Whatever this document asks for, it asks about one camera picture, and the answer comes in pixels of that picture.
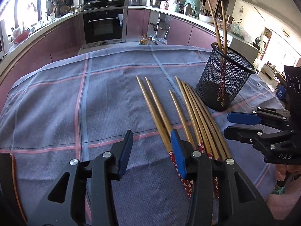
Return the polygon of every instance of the kitchen cabinet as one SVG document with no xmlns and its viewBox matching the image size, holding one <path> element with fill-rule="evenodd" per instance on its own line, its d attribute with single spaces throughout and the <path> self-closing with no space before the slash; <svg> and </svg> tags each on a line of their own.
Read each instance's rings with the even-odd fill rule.
<svg viewBox="0 0 301 226">
<path fill-rule="evenodd" d="M 140 39 L 147 33 L 150 11 L 145 9 L 128 9 L 126 38 Z"/>
<path fill-rule="evenodd" d="M 172 18 L 170 30 L 168 33 L 168 45 L 187 46 L 192 32 L 192 24 L 184 22 L 180 19 Z"/>
<path fill-rule="evenodd" d="M 78 24 L 79 17 L 75 16 L 45 34 L 53 62 L 71 58 L 78 54 L 81 48 L 79 30 L 76 30 L 76 28 L 79 28 Z"/>
<path fill-rule="evenodd" d="M 4 78 L 2 84 L 0 84 L 0 112 L 13 84 L 21 77 L 38 70 L 49 63 L 52 63 L 52 59 L 47 47 L 46 38 L 44 37 L 20 58 Z"/>
<path fill-rule="evenodd" d="M 211 44 L 216 42 L 216 37 L 209 32 L 193 26 L 189 39 L 189 46 L 212 49 Z"/>
<path fill-rule="evenodd" d="M 142 27 L 142 35 L 146 35 L 147 34 L 147 30 L 148 30 L 148 22 L 150 20 L 150 10 L 145 10 L 144 11 L 144 18 L 143 18 L 143 27 Z"/>
</svg>

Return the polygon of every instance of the mesh cup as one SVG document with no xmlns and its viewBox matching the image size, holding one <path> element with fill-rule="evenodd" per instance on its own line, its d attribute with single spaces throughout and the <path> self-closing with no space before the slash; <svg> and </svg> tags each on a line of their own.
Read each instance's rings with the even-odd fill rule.
<svg viewBox="0 0 301 226">
<path fill-rule="evenodd" d="M 209 108 L 225 111 L 256 70 L 235 50 L 228 48 L 224 55 L 216 42 L 211 46 L 213 50 L 195 90 Z"/>
</svg>

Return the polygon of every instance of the finger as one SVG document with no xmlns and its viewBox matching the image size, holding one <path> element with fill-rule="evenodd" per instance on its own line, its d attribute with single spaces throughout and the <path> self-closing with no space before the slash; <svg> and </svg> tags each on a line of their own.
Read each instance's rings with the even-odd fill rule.
<svg viewBox="0 0 301 226">
<path fill-rule="evenodd" d="M 278 181 L 283 181 L 285 179 L 285 174 L 282 174 L 281 172 L 279 171 L 275 171 L 275 178 L 278 180 Z"/>
<path fill-rule="evenodd" d="M 286 170 L 290 173 L 293 173 L 293 172 L 301 173 L 301 166 L 300 165 L 288 165 Z"/>
<path fill-rule="evenodd" d="M 282 174 L 286 174 L 287 165 L 285 165 L 285 164 L 276 164 L 275 169 L 277 171 L 279 171 L 280 173 L 282 173 Z"/>
</svg>

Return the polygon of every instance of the plastic bag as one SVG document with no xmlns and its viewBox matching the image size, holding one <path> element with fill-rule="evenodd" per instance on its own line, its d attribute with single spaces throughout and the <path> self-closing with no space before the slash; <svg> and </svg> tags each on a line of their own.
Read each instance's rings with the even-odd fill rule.
<svg viewBox="0 0 301 226">
<path fill-rule="evenodd" d="M 156 45 L 166 45 L 167 44 L 167 40 L 165 40 L 164 38 L 155 37 L 155 38 L 153 38 L 153 40 Z"/>
<path fill-rule="evenodd" d="M 253 38 L 245 31 L 245 29 L 241 25 L 237 23 L 234 23 L 230 26 L 229 32 L 246 42 L 253 43 Z"/>
</svg>

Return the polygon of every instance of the oven handle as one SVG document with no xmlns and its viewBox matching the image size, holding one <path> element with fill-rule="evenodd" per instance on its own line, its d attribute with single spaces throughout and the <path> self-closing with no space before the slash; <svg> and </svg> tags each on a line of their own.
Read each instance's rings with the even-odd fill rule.
<svg viewBox="0 0 301 226">
<path fill-rule="evenodd" d="M 107 18 L 107 19 L 118 19 L 118 18 L 119 18 L 119 17 Z M 90 22 L 95 22 L 95 21 L 100 21 L 100 20 L 107 20 L 107 19 L 88 20 L 88 23 L 90 23 Z"/>
</svg>

